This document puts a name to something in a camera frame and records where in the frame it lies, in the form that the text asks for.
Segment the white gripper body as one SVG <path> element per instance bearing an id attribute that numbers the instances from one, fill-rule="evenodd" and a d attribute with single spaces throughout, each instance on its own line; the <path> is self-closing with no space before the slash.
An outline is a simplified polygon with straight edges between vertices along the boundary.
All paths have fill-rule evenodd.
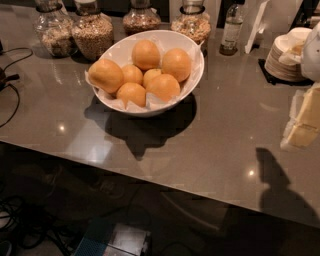
<path id="1" fill-rule="evenodd" d="M 314 82 L 320 81 L 320 22 L 308 34 L 301 55 L 302 75 Z"/>

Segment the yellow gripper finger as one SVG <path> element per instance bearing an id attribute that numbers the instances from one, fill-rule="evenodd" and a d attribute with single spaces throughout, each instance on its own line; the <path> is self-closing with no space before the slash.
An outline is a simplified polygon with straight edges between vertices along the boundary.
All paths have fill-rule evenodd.
<path id="1" fill-rule="evenodd" d="M 292 98 L 289 109 L 289 121 L 287 122 L 283 138 L 280 142 L 280 148 L 285 151 L 297 151 L 302 148 L 300 127 L 296 118 L 302 107 L 304 100 L 304 92 L 297 90 Z"/>
<path id="2" fill-rule="evenodd" d="M 304 92 L 304 100 L 296 118 L 300 127 L 302 147 L 309 146 L 320 134 L 320 88 Z"/>

